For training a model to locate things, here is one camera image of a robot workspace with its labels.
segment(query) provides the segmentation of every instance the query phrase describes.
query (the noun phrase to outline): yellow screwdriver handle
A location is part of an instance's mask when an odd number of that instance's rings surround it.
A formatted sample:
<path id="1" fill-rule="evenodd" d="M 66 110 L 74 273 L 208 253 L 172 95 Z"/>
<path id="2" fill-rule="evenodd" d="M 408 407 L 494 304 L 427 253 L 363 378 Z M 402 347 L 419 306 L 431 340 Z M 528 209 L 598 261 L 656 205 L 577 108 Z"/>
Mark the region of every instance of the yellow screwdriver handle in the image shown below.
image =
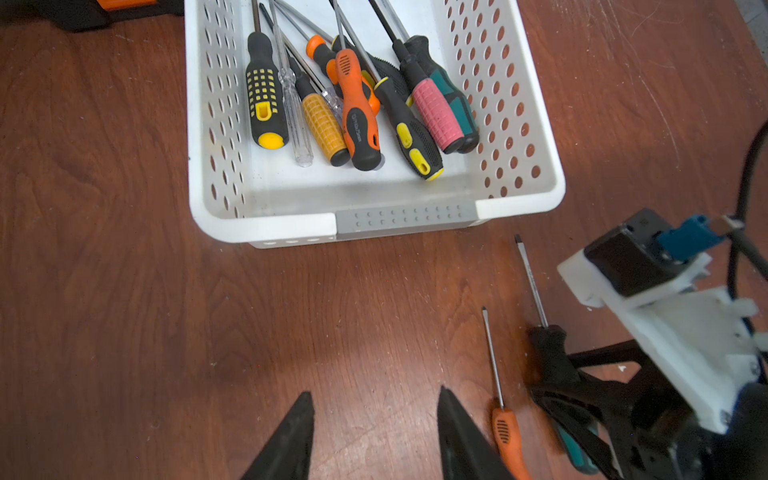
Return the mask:
<path id="1" fill-rule="evenodd" d="M 309 94 L 301 102 L 304 106 L 304 117 L 310 126 L 312 135 L 323 154 L 334 167 L 341 167 L 349 161 L 341 127 L 333 116 L 330 107 L 318 94 Z"/>
<path id="2" fill-rule="evenodd" d="M 523 459 L 522 437 L 515 413 L 496 409 L 493 411 L 492 423 L 493 436 L 504 465 L 517 480 L 532 480 Z"/>

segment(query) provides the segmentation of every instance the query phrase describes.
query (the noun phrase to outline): wood grain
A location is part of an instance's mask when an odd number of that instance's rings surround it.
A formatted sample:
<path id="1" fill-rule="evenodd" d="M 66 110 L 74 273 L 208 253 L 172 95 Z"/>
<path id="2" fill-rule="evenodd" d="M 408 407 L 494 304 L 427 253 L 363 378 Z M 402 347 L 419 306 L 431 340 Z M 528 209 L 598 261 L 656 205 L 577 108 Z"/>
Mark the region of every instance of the wood grain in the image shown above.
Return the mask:
<path id="1" fill-rule="evenodd" d="M 536 316 L 513 235 L 571 351 L 626 339 L 555 267 L 641 207 L 675 222 L 730 212 L 768 71 L 730 0 L 520 9 L 567 176 L 560 207 L 270 251 L 218 243 L 189 213 L 182 18 L 0 27 L 5 476 L 239 478 L 308 389 L 311 478 L 441 478 L 441 384 L 490 439 L 485 305 L 529 470 L 579 478 L 525 391 Z M 766 252 L 764 171 L 748 230 Z"/>

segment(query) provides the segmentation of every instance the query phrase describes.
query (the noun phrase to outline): pink screwdriver handle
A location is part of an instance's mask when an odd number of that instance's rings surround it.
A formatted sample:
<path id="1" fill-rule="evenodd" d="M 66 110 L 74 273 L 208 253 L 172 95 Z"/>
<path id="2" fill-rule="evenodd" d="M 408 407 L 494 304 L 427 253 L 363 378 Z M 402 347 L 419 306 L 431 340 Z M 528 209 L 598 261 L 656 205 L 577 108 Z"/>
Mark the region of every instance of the pink screwdriver handle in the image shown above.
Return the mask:
<path id="1" fill-rule="evenodd" d="M 435 82 L 427 78 L 416 85 L 413 98 L 440 150 L 446 154 L 458 150 L 462 146 L 464 133 Z"/>

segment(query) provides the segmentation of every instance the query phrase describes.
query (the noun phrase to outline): white plastic basket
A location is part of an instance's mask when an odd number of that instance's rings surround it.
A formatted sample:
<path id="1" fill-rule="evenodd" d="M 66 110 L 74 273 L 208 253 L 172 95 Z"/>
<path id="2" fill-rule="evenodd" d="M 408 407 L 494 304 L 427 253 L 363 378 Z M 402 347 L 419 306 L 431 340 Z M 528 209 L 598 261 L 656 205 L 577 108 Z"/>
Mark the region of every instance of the white plastic basket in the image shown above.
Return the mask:
<path id="1" fill-rule="evenodd" d="M 328 2 L 290 2 L 336 35 Z M 433 182 L 400 157 L 384 112 L 378 120 L 386 164 L 379 171 L 332 167 L 316 145 L 309 168 L 296 165 L 289 145 L 257 146 L 243 77 L 250 0 L 186 0 L 190 208 L 205 233 L 285 247 L 461 228 L 560 203 L 565 179 L 517 3 L 391 3 L 409 34 L 429 37 L 432 57 L 465 89 L 477 114 L 478 150 L 444 155 L 445 173 Z M 397 65 L 369 3 L 339 4 L 366 50 Z M 285 20 L 280 24 L 303 50 L 306 41 Z"/>

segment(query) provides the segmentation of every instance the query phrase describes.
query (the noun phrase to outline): gray floor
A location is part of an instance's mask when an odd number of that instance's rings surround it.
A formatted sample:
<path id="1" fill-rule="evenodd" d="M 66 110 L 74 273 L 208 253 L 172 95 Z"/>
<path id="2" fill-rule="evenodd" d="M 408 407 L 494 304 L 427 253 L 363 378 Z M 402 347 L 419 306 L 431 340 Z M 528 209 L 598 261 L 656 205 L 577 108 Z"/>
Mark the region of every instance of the gray floor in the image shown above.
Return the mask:
<path id="1" fill-rule="evenodd" d="M 735 0 L 746 26 L 768 65 L 768 6 L 765 0 Z"/>

